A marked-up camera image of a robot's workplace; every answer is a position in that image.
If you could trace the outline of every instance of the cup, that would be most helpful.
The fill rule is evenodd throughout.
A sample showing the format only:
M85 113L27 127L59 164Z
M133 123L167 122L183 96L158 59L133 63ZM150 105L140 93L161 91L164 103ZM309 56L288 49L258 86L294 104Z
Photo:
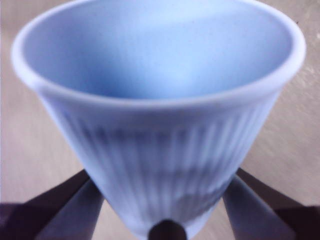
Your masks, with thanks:
M253 0L76 0L27 24L12 62L140 239L192 238L249 151L306 44Z

